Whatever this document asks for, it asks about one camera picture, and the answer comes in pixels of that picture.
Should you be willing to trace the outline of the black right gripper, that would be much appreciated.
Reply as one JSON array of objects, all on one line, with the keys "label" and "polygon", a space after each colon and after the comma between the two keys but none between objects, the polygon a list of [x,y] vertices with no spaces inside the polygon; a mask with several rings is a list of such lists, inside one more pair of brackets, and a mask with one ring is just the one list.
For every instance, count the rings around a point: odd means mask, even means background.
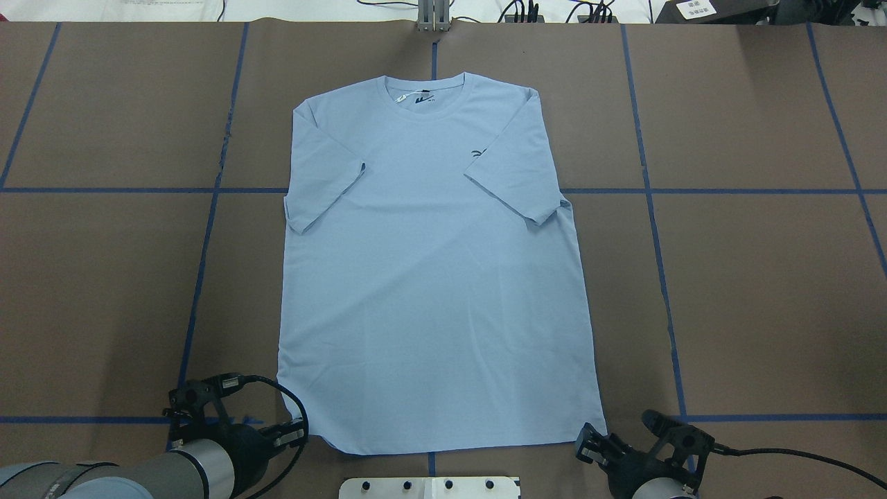
[{"label": "black right gripper", "polygon": [[585,422],[574,440],[574,457],[586,464],[601,464],[613,498],[675,498],[677,480],[650,454],[625,444],[615,433],[601,434]]}]

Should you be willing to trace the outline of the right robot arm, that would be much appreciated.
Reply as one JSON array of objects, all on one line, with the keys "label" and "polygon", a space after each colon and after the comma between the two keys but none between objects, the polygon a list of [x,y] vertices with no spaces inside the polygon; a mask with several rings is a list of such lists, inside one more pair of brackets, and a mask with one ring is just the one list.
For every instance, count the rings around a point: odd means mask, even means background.
[{"label": "right robot arm", "polygon": [[574,455],[603,471],[614,498],[697,498],[701,476],[687,462],[701,439],[687,426],[674,424],[652,433],[655,445],[640,451],[617,434],[603,435],[585,423],[574,441]]}]

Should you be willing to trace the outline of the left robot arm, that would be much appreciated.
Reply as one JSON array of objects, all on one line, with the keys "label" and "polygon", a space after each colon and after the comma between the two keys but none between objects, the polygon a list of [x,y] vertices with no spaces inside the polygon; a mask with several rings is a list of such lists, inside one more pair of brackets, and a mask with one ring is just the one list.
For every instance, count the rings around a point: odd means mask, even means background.
[{"label": "left robot arm", "polygon": [[3,498],[256,498],[254,487],[286,449],[301,452],[304,416],[263,428],[178,414],[171,448],[137,464],[44,460],[2,468]]}]

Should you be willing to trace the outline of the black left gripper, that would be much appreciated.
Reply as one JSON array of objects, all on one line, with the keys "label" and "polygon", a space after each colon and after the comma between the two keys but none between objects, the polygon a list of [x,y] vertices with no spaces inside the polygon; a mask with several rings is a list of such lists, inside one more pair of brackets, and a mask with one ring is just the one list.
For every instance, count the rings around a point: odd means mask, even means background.
[{"label": "black left gripper", "polygon": [[308,438],[305,420],[254,428],[249,424],[229,423],[222,419],[209,424],[209,439],[218,443],[228,455],[234,483],[231,496],[238,496],[256,486],[266,474],[273,457],[284,448],[301,448]]}]

